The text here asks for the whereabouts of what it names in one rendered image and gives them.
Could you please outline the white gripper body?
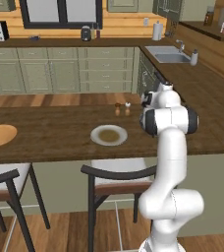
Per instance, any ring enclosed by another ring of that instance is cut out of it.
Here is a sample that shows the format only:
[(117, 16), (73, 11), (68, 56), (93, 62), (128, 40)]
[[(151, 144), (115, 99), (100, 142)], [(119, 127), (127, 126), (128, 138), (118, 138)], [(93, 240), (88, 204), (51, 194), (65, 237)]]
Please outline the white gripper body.
[(155, 107), (156, 92), (144, 92), (141, 95), (140, 104), (142, 107)]

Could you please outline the dark green side cupboards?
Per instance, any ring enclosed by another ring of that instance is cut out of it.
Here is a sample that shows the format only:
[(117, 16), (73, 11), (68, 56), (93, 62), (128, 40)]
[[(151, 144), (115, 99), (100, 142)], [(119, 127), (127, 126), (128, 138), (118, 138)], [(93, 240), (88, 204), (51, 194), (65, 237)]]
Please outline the dark green side cupboards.
[(154, 86), (159, 83), (156, 77), (157, 69), (151, 61), (143, 54), (140, 54), (138, 94), (142, 95), (145, 91), (153, 91)]

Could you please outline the steel sink basin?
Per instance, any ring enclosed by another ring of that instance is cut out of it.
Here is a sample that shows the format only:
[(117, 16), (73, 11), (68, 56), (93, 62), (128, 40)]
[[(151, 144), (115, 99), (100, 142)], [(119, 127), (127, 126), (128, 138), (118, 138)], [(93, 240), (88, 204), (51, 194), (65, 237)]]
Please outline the steel sink basin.
[(175, 46), (147, 46), (145, 48), (159, 63), (190, 63), (191, 57)]

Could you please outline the brown food piece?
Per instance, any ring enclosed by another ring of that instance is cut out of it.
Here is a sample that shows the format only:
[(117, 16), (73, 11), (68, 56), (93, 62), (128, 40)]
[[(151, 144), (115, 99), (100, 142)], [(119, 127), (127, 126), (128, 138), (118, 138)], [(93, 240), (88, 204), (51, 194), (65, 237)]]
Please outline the brown food piece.
[(101, 130), (99, 133), (99, 139), (104, 142), (116, 142), (120, 139), (120, 135), (115, 130)]

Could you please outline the white soap dispenser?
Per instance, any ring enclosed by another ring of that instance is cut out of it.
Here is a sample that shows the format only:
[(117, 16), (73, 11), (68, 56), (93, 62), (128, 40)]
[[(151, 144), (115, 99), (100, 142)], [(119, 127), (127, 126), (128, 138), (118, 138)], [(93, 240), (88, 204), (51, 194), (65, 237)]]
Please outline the white soap dispenser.
[(195, 49), (194, 52), (192, 53), (191, 62), (190, 62), (192, 66), (196, 65), (197, 59), (198, 59), (198, 51), (197, 49)]

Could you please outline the white round plate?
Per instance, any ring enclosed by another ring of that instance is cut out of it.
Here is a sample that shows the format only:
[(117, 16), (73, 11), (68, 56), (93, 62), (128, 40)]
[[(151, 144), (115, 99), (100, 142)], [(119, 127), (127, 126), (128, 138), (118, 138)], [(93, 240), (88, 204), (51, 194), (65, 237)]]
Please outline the white round plate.
[[(99, 139), (100, 131), (106, 130), (106, 129), (115, 130), (120, 135), (120, 139), (118, 141), (112, 142), (112, 143), (104, 142), (104, 141), (100, 140)], [(106, 147), (115, 147), (115, 146), (120, 146), (124, 142), (127, 141), (128, 133), (124, 128), (117, 126), (117, 125), (100, 125), (91, 131), (90, 138), (93, 140), (94, 143), (96, 143), (98, 145), (106, 146)]]

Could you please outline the steel tap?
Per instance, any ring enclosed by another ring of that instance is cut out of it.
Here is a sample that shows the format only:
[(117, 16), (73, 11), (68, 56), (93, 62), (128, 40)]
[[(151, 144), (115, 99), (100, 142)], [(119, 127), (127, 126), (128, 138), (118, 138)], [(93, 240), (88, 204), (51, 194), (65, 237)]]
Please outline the steel tap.
[(176, 39), (176, 42), (180, 44), (179, 52), (182, 53), (185, 49), (185, 45), (182, 40)]

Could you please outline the white paper towel roll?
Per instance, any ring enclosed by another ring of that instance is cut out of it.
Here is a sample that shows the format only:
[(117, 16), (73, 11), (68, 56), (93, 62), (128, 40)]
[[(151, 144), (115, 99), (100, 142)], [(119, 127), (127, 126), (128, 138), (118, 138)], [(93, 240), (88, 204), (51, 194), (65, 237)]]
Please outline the white paper towel roll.
[(157, 21), (153, 25), (153, 33), (152, 33), (152, 39), (153, 40), (160, 40), (162, 36), (162, 31), (163, 31), (163, 25)]

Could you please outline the dark stool white seat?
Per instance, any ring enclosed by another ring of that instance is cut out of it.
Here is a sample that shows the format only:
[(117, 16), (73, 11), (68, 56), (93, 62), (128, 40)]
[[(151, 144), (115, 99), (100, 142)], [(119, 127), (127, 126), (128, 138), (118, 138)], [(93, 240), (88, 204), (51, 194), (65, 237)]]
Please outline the dark stool white seat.
[(133, 194), (137, 222), (140, 195), (151, 185), (156, 166), (146, 167), (142, 157), (95, 159), (81, 172), (88, 175), (88, 252), (93, 252), (96, 210), (110, 195)]
[[(38, 187), (33, 165), (31, 163), (0, 164), (0, 202), (6, 202), (14, 211), (18, 218), (28, 248), (28, 252), (35, 252), (28, 230), (28, 224), (21, 205), (21, 197), (28, 177), (30, 177), (33, 190), (40, 207), (41, 214), (43, 216), (45, 227), (49, 229), (50, 223)], [(0, 227), (3, 232), (7, 230), (1, 211)]]

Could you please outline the green lower cupboard run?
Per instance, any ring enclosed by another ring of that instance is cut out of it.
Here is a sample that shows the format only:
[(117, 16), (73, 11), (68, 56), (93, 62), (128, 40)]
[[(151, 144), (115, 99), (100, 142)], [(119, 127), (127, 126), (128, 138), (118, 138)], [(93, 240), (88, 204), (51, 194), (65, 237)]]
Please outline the green lower cupboard run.
[(0, 95), (134, 93), (136, 47), (0, 48)]

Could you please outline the dark green glass cupboard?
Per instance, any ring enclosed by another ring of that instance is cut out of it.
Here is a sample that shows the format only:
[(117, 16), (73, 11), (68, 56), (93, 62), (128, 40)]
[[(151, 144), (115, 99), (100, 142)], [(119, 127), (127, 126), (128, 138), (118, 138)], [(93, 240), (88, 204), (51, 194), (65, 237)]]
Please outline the dark green glass cupboard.
[(153, 0), (152, 12), (174, 22), (180, 20), (184, 0)]

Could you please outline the brown spice jar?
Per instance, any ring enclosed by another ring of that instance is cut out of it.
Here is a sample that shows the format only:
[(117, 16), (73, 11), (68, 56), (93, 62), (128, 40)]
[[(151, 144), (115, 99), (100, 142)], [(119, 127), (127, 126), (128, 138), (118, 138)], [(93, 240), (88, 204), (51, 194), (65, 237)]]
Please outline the brown spice jar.
[(213, 16), (214, 16), (214, 7), (213, 6), (208, 6), (204, 18), (203, 24), (205, 26), (210, 26), (213, 21)]

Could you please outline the clear glass jar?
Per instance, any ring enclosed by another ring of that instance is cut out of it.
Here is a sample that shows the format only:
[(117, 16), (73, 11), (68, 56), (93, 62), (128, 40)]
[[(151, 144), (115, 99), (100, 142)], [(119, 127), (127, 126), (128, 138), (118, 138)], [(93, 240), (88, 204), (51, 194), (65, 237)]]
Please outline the clear glass jar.
[(218, 17), (218, 26), (221, 27), (223, 22), (224, 22), (224, 8), (221, 8)]

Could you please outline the black framed window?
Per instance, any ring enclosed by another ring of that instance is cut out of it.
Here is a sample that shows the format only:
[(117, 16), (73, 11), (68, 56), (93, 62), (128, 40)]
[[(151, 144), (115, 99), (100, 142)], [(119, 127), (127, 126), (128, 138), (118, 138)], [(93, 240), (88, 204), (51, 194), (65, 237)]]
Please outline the black framed window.
[(19, 0), (26, 29), (102, 29), (102, 0)]

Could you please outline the wooden wall shelf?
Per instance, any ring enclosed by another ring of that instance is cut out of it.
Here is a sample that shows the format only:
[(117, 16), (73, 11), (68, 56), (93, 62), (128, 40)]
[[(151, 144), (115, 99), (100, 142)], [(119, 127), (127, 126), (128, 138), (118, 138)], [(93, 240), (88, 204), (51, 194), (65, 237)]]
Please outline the wooden wall shelf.
[(180, 22), (180, 25), (216, 40), (224, 41), (224, 34), (220, 32), (221, 28), (217, 22), (213, 22), (210, 26), (205, 26), (203, 22)]

